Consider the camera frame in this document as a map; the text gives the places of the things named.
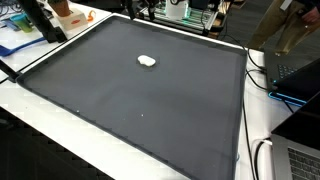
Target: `floor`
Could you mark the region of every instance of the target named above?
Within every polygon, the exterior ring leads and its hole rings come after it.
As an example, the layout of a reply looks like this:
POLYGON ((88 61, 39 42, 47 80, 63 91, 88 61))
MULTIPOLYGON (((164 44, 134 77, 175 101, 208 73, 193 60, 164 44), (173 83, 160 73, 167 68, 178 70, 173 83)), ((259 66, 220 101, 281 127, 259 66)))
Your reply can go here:
MULTIPOLYGON (((232 8, 228 17, 227 34, 240 40, 242 44, 246 44, 271 2, 272 0, 247 0, 241 9, 232 8)), ((290 54, 296 57, 319 58, 320 39, 317 38, 319 35, 320 31, 310 35, 294 48, 290 54)), ((265 44, 265 51, 272 51, 279 37, 280 32, 271 37, 265 44)), ((232 42, 232 39, 225 37, 224 41, 232 42)))

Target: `white table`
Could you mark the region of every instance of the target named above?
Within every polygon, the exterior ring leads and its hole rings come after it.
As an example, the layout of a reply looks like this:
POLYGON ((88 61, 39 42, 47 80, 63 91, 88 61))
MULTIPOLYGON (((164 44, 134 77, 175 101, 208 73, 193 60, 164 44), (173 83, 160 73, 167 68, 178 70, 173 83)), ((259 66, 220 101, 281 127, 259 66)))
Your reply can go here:
MULTIPOLYGON (((152 24, 141 20, 135 21, 152 24)), ((172 28, 160 25, 154 26, 205 39, 214 43, 241 48, 236 45, 212 40, 172 28)), ((250 52, 254 61, 263 65, 263 54, 257 51, 250 52)), ((49 55, 41 58, 23 72, 49 55)), ((248 69, 253 68, 254 66, 248 61, 248 69)), ((252 76, 259 84, 265 86, 265 77, 263 75, 253 72, 252 76)), ((153 157, 150 157, 114 136, 96 128, 66 110, 35 96, 17 84, 13 84, 9 81, 0 84, 0 94, 0 106, 8 112, 11 112, 22 121, 66 147, 114 179, 187 179, 182 174, 153 157)), ((270 131, 290 115, 290 112, 282 102, 269 99, 266 92, 256 88, 249 78, 246 80, 244 101, 247 110, 250 144, 256 139, 270 136, 270 131)), ((242 120, 239 137, 240 160, 237 163, 236 180, 252 180, 244 132, 244 123, 242 120)), ((272 180, 273 169, 270 148, 262 148, 259 162, 260 179, 272 180)))
MULTIPOLYGON (((92 27, 97 22, 101 21, 102 19, 108 17, 111 14, 110 12, 107 12, 107 11, 91 8, 88 6, 83 6, 76 3, 69 2, 69 6, 71 8, 79 9, 85 14, 85 16, 88 16, 91 10, 94 10, 96 12, 96 17, 94 18, 94 21, 88 23, 88 26, 81 26, 71 31, 65 31, 65 34, 69 41, 79 33, 83 32, 88 27, 92 27)), ((50 6, 47 4, 46 4, 46 8, 52 10, 50 6)), ((51 19, 51 23, 53 24, 54 27, 57 27, 57 26, 61 27, 59 21, 56 18, 51 19)), ((35 39, 38 39, 40 37, 42 37, 42 34, 36 29, 36 27, 34 27, 31 33, 24 33, 22 31, 14 32, 9 28, 0 29, 0 44, 10 49, 18 47, 24 43, 33 41, 35 39)), ((63 44, 57 43, 57 42, 49 44, 47 41, 43 41, 43 42, 34 44, 32 46, 29 46, 27 48, 24 48, 19 52, 12 54, 8 57, 0 57, 0 59, 3 62, 5 62, 9 67, 11 67, 13 70, 19 71, 22 68, 29 65, 30 63, 32 63, 33 61, 42 57, 44 54, 54 50, 55 48, 61 45, 63 44)), ((0 71, 0 81, 6 78, 7 78, 7 75, 2 71, 0 71)))

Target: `gray mat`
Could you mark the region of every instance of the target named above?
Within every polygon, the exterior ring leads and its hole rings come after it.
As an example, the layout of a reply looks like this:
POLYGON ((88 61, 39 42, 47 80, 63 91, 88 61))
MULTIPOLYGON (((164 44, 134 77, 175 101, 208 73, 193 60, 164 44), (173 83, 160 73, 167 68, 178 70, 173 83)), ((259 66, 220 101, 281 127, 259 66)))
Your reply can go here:
POLYGON ((192 179, 231 180, 245 55, 111 17, 18 83, 192 179))

